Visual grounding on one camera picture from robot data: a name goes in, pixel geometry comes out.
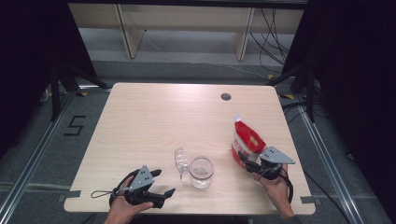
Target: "person's right hand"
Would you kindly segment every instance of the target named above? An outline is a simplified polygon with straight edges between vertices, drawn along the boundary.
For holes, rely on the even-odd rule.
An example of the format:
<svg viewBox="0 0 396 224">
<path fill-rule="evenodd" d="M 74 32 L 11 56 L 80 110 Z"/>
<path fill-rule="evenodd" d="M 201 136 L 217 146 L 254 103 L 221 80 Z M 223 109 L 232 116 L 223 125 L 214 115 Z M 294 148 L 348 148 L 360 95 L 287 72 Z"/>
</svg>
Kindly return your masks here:
<svg viewBox="0 0 396 224">
<path fill-rule="evenodd" d="M 287 176 L 286 172 L 288 171 L 288 165 L 284 164 L 281 174 L 283 176 Z M 268 197 L 271 202 L 276 207 L 282 219 L 288 219 L 290 217 L 294 217 L 294 212 L 291 209 L 291 205 L 289 203 L 289 188 L 286 181 L 278 177 L 274 180 L 265 179 L 264 177 L 258 175 L 257 173 L 253 173 L 253 178 L 260 182 L 262 186 L 265 188 Z"/>
</svg>

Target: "gray carpet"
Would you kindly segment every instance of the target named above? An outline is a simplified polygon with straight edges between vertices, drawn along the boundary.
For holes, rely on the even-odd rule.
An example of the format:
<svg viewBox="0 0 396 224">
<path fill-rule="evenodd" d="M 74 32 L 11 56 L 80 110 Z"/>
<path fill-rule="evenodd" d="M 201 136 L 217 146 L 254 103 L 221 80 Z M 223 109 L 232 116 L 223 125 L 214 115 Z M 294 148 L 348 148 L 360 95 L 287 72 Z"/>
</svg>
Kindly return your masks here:
<svg viewBox="0 0 396 224">
<path fill-rule="evenodd" d="M 218 67 L 209 64 L 190 63 L 113 63 L 93 62 L 99 78 L 108 84 L 119 81 L 128 82 L 162 82 L 162 83 L 213 83 L 238 85 L 264 85 L 268 81 L 257 75 L 238 72 L 232 68 Z M 260 66 L 238 66 L 240 70 L 260 73 L 264 77 L 268 74 Z M 90 84 L 78 79 L 80 84 Z M 276 86 L 279 94 L 290 93 L 292 79 L 288 79 Z M 65 110 L 64 119 L 52 139 L 49 149 L 40 162 L 29 188 L 23 194 L 19 205 L 9 223 L 82 223 L 90 214 L 67 213 L 63 209 L 62 200 L 71 186 L 77 169 L 82 161 L 87 145 L 90 142 L 97 120 L 103 110 L 108 92 L 89 91 L 85 97 L 76 96 L 71 105 Z M 294 100 L 280 100 L 282 105 L 295 102 Z M 326 147 L 346 181 L 366 223 L 390 223 L 378 200 L 372 193 L 362 176 L 359 167 L 345 157 L 347 149 L 332 126 L 331 118 L 323 111 L 321 105 L 315 105 L 316 125 Z M 0 161 L 0 196 L 4 199 L 35 150 L 41 136 L 50 123 L 50 101 L 36 109 L 36 112 L 27 125 L 20 143 L 11 148 Z M 292 108 L 285 115 L 290 121 L 290 132 L 298 150 L 303 168 L 318 182 L 338 203 L 327 172 L 320 160 L 308 131 L 305 128 L 297 107 Z M 74 116 L 85 116 L 75 119 L 75 124 L 83 125 L 80 135 L 65 136 L 65 133 L 76 133 L 77 130 L 68 125 Z M 346 223 L 343 216 L 334 204 L 325 196 L 322 190 L 307 178 L 308 186 L 317 200 L 317 211 L 312 216 L 301 216 L 304 223 Z M 87 223 L 102 223 L 106 214 L 97 214 Z M 181 223 L 190 220 L 190 223 L 232 223 L 235 220 L 229 217 L 167 217 L 169 223 Z M 136 222 L 158 223 L 159 217 L 142 217 Z M 253 217 L 254 223 L 280 223 L 279 216 Z"/>
</svg>

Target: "wooden desk in background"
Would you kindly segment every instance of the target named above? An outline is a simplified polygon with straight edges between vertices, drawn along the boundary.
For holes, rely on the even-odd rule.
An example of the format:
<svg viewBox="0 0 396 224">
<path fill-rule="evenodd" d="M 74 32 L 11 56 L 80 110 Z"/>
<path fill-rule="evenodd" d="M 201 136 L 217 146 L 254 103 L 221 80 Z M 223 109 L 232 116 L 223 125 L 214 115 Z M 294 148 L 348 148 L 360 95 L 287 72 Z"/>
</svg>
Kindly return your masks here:
<svg viewBox="0 0 396 224">
<path fill-rule="evenodd" d="M 229 93 L 231 100 L 221 99 Z M 118 83 L 114 85 L 93 133 L 68 198 L 69 212 L 107 212 L 108 195 L 92 199 L 95 190 L 112 190 L 133 170 L 146 164 L 162 169 L 150 192 L 176 188 L 162 209 L 147 214 L 265 215 L 277 211 L 262 186 L 233 159 L 233 117 L 239 114 L 268 144 L 292 157 L 292 207 L 298 215 L 315 212 L 296 149 L 276 91 L 266 86 Z M 179 180 L 174 152 L 205 155 L 215 166 L 208 189 Z"/>
</svg>

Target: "floor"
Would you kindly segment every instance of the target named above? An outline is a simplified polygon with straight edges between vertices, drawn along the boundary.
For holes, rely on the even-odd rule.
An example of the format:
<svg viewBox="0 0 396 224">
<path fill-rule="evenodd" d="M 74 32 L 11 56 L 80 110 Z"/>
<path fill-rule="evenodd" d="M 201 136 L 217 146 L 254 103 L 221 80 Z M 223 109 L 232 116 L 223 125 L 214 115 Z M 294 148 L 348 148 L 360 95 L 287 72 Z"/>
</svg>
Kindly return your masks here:
<svg viewBox="0 0 396 224">
<path fill-rule="evenodd" d="M 184 69 L 184 73 L 192 73 L 192 76 L 197 76 L 197 72 L 191 69 L 201 69 L 200 71 L 205 69 L 208 73 L 245 77 L 247 82 L 260 85 L 267 81 L 268 75 L 278 76 L 277 72 L 281 71 L 282 66 L 271 59 L 268 54 L 261 55 L 260 48 L 252 37 L 247 44 L 244 61 L 238 62 L 234 54 L 233 34 L 147 31 L 136 58 L 128 60 L 119 31 L 81 29 L 80 32 L 98 76 L 109 82 L 130 79 L 131 77 L 128 77 L 128 71 L 131 69 L 129 65 L 133 63 L 133 66 L 137 67 L 140 64 L 149 65 L 147 69 L 142 69 L 142 74 L 147 73 L 145 76 L 152 75 L 151 73 L 161 75 L 162 68 L 166 65 L 178 64 L 181 69 Z M 261 34 L 254 35 L 262 42 Z M 293 35 L 280 35 L 278 41 L 289 48 L 292 39 Z M 269 50 L 282 62 L 277 49 L 269 48 Z M 301 97 L 296 96 L 297 99 L 287 97 L 290 94 L 291 82 L 292 79 L 288 79 L 276 87 L 278 94 L 285 97 L 280 99 L 282 105 L 295 103 Z M 90 85 L 84 80 L 79 80 L 79 83 Z M 21 180 L 24 178 L 26 180 L 24 183 L 26 186 L 21 189 L 24 193 L 13 195 L 19 198 L 19 203 L 10 208 L 9 217 L 2 217 L 1 223 L 103 222 L 106 214 L 71 214 L 63 210 L 64 196 L 73 182 L 78 164 L 84 155 L 108 96 L 108 91 L 92 89 L 87 92 L 89 97 L 80 97 L 79 94 L 62 96 L 67 110 L 64 112 L 63 119 L 56 124 L 54 133 L 48 133 L 48 127 L 53 125 L 50 123 L 50 101 L 43 102 L 32 116 L 26 131 L 20 138 L 20 143 L 0 161 L 1 202 L 5 202 L 10 192 L 15 189 L 14 183 L 23 183 Z M 353 160 L 346 157 L 347 149 L 337 136 L 331 119 L 327 118 L 320 104 L 315 105 L 315 112 L 316 122 L 312 124 L 308 121 L 302 107 L 285 110 L 285 117 L 303 168 L 309 173 L 307 183 L 317 206 L 317 212 L 314 215 L 302 217 L 303 222 L 390 223 L 364 176 L 360 173 L 359 167 Z M 68 129 L 69 120 L 75 115 L 86 116 L 84 132 L 78 138 L 65 138 L 64 133 L 71 132 Z M 45 135 L 50 136 L 48 142 L 41 141 L 42 136 Z M 42 154 L 38 154 L 40 148 L 44 148 Z M 31 164 L 32 160 L 36 160 L 36 166 L 27 167 L 26 164 Z M 332 200 L 335 200 L 335 204 L 342 209 L 345 217 Z M 280 222 L 278 216 L 251 217 L 250 219 L 254 223 Z"/>
</svg>

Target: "clear glass jar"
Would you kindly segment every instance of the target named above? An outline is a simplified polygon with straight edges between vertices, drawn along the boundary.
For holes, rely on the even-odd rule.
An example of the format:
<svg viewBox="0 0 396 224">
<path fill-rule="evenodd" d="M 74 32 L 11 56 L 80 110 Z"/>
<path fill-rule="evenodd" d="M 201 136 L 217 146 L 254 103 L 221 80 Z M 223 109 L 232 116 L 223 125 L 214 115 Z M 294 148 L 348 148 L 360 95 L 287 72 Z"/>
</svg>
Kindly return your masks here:
<svg viewBox="0 0 396 224">
<path fill-rule="evenodd" d="M 206 189 L 212 183 L 214 172 L 215 166 L 208 157 L 196 157 L 190 164 L 190 182 L 198 189 Z"/>
</svg>

